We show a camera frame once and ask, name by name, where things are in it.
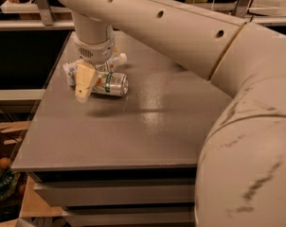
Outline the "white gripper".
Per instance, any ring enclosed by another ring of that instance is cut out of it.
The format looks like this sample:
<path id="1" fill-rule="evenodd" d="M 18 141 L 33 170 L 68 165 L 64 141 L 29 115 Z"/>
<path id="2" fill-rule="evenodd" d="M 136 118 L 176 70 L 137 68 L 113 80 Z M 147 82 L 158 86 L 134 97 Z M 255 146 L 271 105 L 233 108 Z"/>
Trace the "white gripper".
<path id="1" fill-rule="evenodd" d="M 93 86 L 98 81 L 98 71 L 91 63 L 103 64 L 112 55 L 119 55 L 120 49 L 115 43 L 114 35 L 111 35 L 105 42 L 98 44 L 85 43 L 78 36 L 75 36 L 74 43 L 77 55 L 85 60 L 78 64 L 75 96 L 78 102 L 85 103 L 91 95 Z"/>

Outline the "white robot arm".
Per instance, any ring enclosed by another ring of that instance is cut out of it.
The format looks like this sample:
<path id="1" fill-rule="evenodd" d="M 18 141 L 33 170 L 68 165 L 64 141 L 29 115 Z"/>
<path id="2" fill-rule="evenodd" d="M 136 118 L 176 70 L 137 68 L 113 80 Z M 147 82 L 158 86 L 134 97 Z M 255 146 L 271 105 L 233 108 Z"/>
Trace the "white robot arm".
<path id="1" fill-rule="evenodd" d="M 197 227 L 286 227 L 286 36 L 173 0 L 59 0 L 232 96 L 207 136 Z"/>

